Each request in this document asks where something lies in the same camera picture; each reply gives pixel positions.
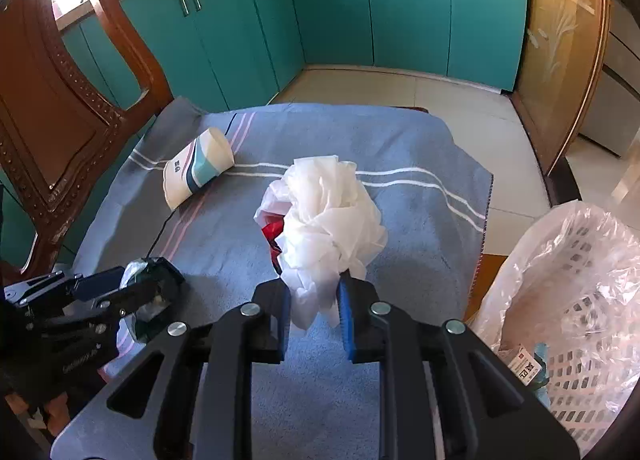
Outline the person's left hand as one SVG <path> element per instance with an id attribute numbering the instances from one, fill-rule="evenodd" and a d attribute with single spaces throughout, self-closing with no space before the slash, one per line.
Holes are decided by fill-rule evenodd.
<path id="1" fill-rule="evenodd" d="M 13 414 L 19 416 L 29 410 L 29 405 L 17 393 L 4 396 Z M 67 406 L 68 396 L 66 392 L 58 395 L 50 402 L 43 405 L 43 414 L 47 417 L 47 430 L 54 437 L 58 436 L 66 425 L 70 423 L 70 412 Z"/>

